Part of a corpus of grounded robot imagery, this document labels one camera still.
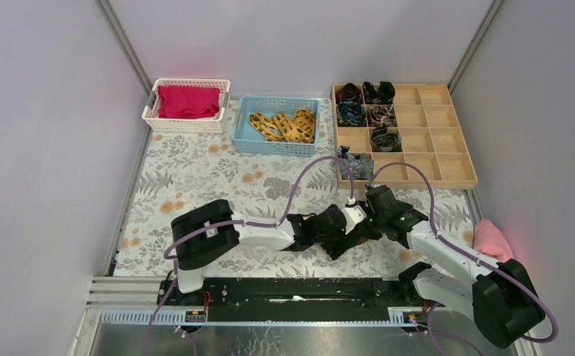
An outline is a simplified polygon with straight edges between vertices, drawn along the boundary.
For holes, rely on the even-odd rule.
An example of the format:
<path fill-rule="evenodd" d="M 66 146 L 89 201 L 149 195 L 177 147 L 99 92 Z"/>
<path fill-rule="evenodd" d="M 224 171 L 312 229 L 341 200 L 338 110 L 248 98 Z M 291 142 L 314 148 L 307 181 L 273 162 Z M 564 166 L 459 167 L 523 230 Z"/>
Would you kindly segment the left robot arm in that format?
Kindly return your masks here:
<path fill-rule="evenodd" d="M 320 245 L 337 259 L 359 241 L 359 229 L 367 220 L 357 203 L 331 205 L 319 214 L 288 214 L 272 222 L 236 213 L 227 200 L 215 200 L 171 221 L 173 243 L 165 258 L 174 261 L 174 295 L 186 305 L 198 302 L 207 266 L 239 245 L 288 252 Z"/>

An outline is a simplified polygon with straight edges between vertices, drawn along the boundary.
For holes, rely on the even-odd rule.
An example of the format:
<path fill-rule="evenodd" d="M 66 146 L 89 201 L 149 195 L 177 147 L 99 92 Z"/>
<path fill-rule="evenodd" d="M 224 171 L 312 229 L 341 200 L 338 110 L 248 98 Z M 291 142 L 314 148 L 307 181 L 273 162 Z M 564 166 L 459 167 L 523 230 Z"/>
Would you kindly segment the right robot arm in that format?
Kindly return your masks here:
<path fill-rule="evenodd" d="M 501 262 L 432 230 L 433 221 L 385 185 L 365 193 L 372 230 L 429 259 L 401 272 L 398 296 L 415 306 L 438 302 L 472 320 L 494 346 L 505 349 L 546 318 L 525 267 Z"/>

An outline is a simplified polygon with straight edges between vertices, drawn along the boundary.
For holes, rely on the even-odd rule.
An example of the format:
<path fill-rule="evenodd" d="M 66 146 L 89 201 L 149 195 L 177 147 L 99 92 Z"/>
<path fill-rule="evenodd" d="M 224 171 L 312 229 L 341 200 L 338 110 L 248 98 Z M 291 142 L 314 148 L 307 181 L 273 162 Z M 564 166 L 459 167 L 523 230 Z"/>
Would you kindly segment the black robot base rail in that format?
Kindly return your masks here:
<path fill-rule="evenodd" d="M 397 279 L 207 277 L 187 292 L 172 283 L 160 282 L 157 303 L 197 307 L 210 322 L 378 323 L 435 304 Z"/>

